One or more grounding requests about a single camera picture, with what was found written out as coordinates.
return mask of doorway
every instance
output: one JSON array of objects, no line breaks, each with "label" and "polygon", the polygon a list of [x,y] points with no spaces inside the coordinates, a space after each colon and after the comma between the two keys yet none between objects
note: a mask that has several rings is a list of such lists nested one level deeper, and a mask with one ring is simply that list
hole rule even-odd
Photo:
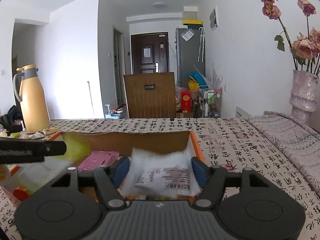
[{"label": "doorway", "polygon": [[125,106],[124,80],[125,61],[124,61],[124,35],[113,28],[113,62],[116,85],[116,99],[118,108]]},{"label": "doorway", "polygon": [[134,74],[169,71],[168,33],[131,35]]},{"label": "doorway", "polygon": [[[17,68],[18,68],[18,56],[15,56],[14,58],[12,58],[12,60],[11,60],[11,68],[12,68],[12,79],[13,79],[14,75],[18,73],[18,71],[17,71]],[[19,90],[20,90],[20,84],[21,84],[21,77],[18,77],[17,78],[17,82],[16,82],[18,93],[19,93]],[[17,97],[14,96],[14,99],[16,100],[16,106],[18,107],[18,109],[21,110],[20,102],[18,101]]]}]

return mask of ceiling light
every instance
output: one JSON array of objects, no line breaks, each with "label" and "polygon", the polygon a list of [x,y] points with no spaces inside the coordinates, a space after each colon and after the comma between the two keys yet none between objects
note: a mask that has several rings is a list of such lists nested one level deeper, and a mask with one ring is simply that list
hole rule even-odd
[{"label": "ceiling light", "polygon": [[165,2],[155,2],[152,6],[155,8],[166,8],[167,4]]}]

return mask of pink package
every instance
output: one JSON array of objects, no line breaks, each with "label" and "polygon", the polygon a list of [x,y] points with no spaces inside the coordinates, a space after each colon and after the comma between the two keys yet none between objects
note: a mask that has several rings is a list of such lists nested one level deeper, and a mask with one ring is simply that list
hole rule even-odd
[{"label": "pink package", "polygon": [[112,166],[118,157],[118,152],[92,151],[79,165],[78,171],[92,171],[101,165]]}]

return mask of rose leaf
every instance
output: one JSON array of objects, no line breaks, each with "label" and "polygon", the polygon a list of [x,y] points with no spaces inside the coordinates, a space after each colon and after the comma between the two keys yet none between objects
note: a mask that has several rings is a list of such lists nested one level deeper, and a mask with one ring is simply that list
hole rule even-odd
[{"label": "rose leaf", "polygon": [[297,57],[298,63],[303,66],[306,65],[306,59],[302,57]]},{"label": "rose leaf", "polygon": [[281,35],[277,35],[275,37],[275,41],[282,41],[283,42],[283,37]]},{"label": "rose leaf", "polygon": [[293,55],[294,58],[297,58],[297,51],[294,47],[291,48],[291,53]]},{"label": "rose leaf", "polygon": [[282,41],[278,42],[278,49],[284,51],[284,43]]}]

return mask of black bag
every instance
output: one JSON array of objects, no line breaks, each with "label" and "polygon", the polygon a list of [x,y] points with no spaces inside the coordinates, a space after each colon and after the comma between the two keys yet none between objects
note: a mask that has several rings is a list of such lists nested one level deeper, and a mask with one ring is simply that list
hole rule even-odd
[{"label": "black bag", "polygon": [[22,125],[14,123],[17,119],[23,120],[22,112],[17,106],[12,106],[7,114],[0,117],[0,124],[7,130],[8,135],[22,131]]}]

